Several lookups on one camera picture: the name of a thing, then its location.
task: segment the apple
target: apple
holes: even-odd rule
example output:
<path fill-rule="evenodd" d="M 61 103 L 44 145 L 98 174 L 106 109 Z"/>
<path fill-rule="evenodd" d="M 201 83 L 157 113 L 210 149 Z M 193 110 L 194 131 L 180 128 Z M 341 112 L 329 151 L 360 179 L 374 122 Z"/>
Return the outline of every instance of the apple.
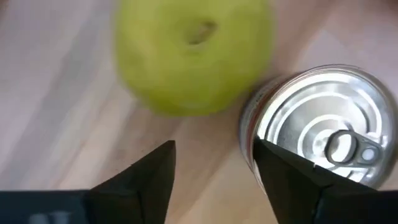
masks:
<path fill-rule="evenodd" d="M 266 0 L 121 0 L 118 73 L 156 111 L 214 113 L 264 72 L 271 34 Z"/>

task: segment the tin can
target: tin can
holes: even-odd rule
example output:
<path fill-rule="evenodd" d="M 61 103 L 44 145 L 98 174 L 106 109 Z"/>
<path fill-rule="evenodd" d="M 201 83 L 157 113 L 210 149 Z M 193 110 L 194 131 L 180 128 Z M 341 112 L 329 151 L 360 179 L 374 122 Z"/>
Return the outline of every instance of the tin can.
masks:
<path fill-rule="evenodd" d="M 358 67 L 313 68 L 275 78 L 250 97 L 239 121 L 240 148 L 260 184 L 255 136 L 378 188 L 396 161 L 396 108 L 387 88 Z M 358 138 L 365 143 L 356 144 Z M 345 163 L 355 147 L 361 147 L 360 161 Z"/>

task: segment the black object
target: black object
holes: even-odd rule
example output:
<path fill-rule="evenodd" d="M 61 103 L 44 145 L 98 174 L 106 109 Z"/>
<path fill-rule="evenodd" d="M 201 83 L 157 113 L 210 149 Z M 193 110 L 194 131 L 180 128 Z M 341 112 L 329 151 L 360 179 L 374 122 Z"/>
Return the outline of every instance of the black object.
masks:
<path fill-rule="evenodd" d="M 280 224 L 397 222 L 398 191 L 378 192 L 268 141 L 255 139 L 253 154 Z"/>
<path fill-rule="evenodd" d="M 0 192 L 0 223 L 162 224 L 174 173 L 175 143 L 168 141 L 91 190 Z"/>

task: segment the can side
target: can side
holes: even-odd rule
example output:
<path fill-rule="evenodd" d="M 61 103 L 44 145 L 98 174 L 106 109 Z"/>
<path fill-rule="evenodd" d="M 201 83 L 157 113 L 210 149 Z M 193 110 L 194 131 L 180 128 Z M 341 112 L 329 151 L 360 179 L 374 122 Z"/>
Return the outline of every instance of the can side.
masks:
<path fill-rule="evenodd" d="M 252 171 L 254 170 L 252 161 L 252 141 L 256 133 L 255 126 L 257 126 L 258 116 L 264 109 L 264 103 L 267 103 L 264 102 L 264 99 L 270 98 L 272 96 L 270 93 L 273 92 L 273 90 L 277 90 L 283 80 L 286 79 L 286 76 L 281 76 L 266 80 L 264 84 L 254 90 L 248 97 L 248 100 L 241 110 L 238 129 L 239 148 Z"/>

